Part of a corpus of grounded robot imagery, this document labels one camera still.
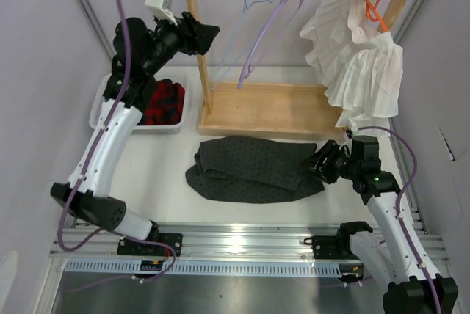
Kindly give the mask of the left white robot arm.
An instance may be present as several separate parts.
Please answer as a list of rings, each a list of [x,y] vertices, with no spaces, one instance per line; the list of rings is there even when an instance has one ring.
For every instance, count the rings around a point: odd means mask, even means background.
[[[152,255],[159,248],[156,224],[110,196],[112,179],[156,90],[156,73],[178,53],[204,55],[219,32],[218,26],[203,24],[190,12],[174,21],[157,20],[155,29],[135,17],[116,26],[116,55],[93,135],[68,181],[51,187],[51,197],[63,208],[62,222],[71,215],[133,238],[134,247],[143,255]]]

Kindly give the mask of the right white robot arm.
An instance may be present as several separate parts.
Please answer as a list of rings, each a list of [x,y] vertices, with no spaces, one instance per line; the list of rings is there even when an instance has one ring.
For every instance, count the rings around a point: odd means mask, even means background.
[[[327,141],[300,166],[314,178],[333,184],[339,178],[353,190],[375,218],[378,238],[367,222],[340,224],[334,237],[304,240],[313,251],[357,257],[383,292],[385,313],[451,313],[458,298],[453,278],[444,277],[422,246],[402,207],[404,188],[381,167],[380,146],[373,136],[354,136],[350,147]]]

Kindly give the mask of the dark grey dotted skirt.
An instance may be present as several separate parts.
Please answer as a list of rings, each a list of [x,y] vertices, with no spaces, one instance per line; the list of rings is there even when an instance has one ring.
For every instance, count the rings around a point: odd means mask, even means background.
[[[218,202],[294,202],[325,190],[300,167],[314,143],[287,143],[243,136],[201,142],[186,181],[199,195]]]

